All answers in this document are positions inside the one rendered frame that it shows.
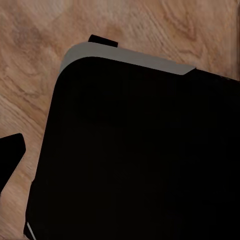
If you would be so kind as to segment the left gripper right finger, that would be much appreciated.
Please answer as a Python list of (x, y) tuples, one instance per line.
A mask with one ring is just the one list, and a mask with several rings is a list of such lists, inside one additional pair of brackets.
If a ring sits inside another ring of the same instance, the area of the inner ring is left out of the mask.
[(235, 133), (228, 133), (224, 151), (240, 173), (240, 135)]

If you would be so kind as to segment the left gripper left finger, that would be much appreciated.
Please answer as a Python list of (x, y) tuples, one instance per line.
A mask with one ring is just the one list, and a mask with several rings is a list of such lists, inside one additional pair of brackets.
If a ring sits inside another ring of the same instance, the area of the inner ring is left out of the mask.
[(0, 138), (0, 193), (26, 152), (23, 134)]

